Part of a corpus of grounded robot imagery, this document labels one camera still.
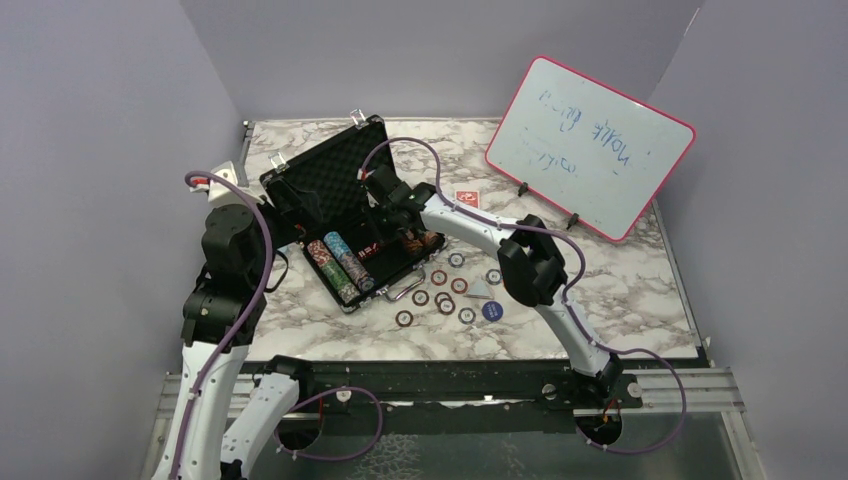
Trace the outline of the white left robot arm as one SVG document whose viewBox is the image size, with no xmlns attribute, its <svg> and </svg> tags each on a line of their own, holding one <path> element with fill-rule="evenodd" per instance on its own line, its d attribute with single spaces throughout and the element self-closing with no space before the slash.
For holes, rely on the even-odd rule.
<svg viewBox="0 0 848 480">
<path fill-rule="evenodd" d="M 313 401 L 308 365 L 271 367 L 235 420 L 236 383 L 267 304 L 275 256 L 261 201 L 220 175 L 192 171 L 186 182 L 213 206 L 201 246 L 205 262 L 182 309 L 182 369 L 172 423 L 155 479 L 246 479 L 290 410 Z"/>
</svg>

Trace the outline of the clear triangular all-in button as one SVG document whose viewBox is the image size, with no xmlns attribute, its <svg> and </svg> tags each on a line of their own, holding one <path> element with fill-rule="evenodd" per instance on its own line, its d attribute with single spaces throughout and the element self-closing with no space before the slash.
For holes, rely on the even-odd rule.
<svg viewBox="0 0 848 480">
<path fill-rule="evenodd" d="M 492 290 L 492 286 L 486 280 L 478 278 L 469 285 L 465 296 L 475 299 L 491 300 L 494 298 L 494 291 Z"/>
</svg>

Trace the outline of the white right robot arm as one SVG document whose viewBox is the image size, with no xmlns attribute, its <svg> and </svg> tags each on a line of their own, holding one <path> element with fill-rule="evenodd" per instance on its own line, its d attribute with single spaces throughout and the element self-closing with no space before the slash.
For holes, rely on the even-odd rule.
<svg viewBox="0 0 848 480">
<path fill-rule="evenodd" d="M 358 179 L 376 201 L 379 225 L 446 234 L 496 259 L 509 296 L 534 309 L 565 349 L 579 398 L 600 407 L 616 395 L 622 362 L 571 297 L 565 259 L 539 217 L 507 219 L 454 203 L 432 184 L 410 187 L 387 166 L 359 171 Z"/>
</svg>

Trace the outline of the red playing card deck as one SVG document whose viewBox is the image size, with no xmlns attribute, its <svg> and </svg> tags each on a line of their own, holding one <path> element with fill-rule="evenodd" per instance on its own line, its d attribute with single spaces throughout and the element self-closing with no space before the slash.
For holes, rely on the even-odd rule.
<svg viewBox="0 0 848 480">
<path fill-rule="evenodd" d="M 455 192 L 455 200 L 475 209 L 480 208 L 480 194 L 478 191 L 458 190 Z"/>
</svg>

